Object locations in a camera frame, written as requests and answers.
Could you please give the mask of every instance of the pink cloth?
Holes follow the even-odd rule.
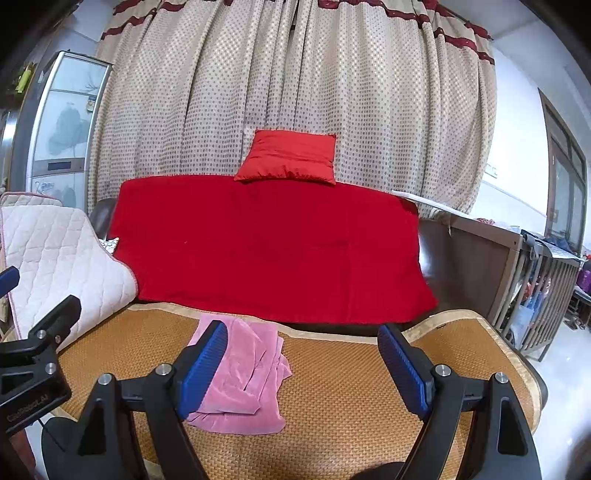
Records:
[[[270,323],[247,323],[228,316],[203,313],[189,345],[194,345],[212,320],[228,329],[228,347],[199,409],[187,421],[208,432],[258,435],[280,432],[277,391],[291,376],[281,354],[283,338]]]

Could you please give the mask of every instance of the wall outlet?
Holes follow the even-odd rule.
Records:
[[[493,178],[497,178],[496,167],[493,167],[490,163],[486,164],[486,167],[484,169],[484,173],[486,173],[487,175],[490,175]]]

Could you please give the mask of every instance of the red blanket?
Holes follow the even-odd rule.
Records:
[[[410,202],[338,183],[126,181],[109,237],[140,300],[293,323],[408,322],[436,305]]]

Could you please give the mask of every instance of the polka dot curtain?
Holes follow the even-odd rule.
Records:
[[[476,199],[494,60],[437,0],[125,0],[98,56],[91,207],[134,177],[233,175],[257,128],[336,134],[338,181]]]

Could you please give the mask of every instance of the window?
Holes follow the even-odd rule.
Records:
[[[587,163],[570,130],[540,92],[548,135],[548,210],[546,236],[564,238],[574,253],[583,243],[587,213]]]

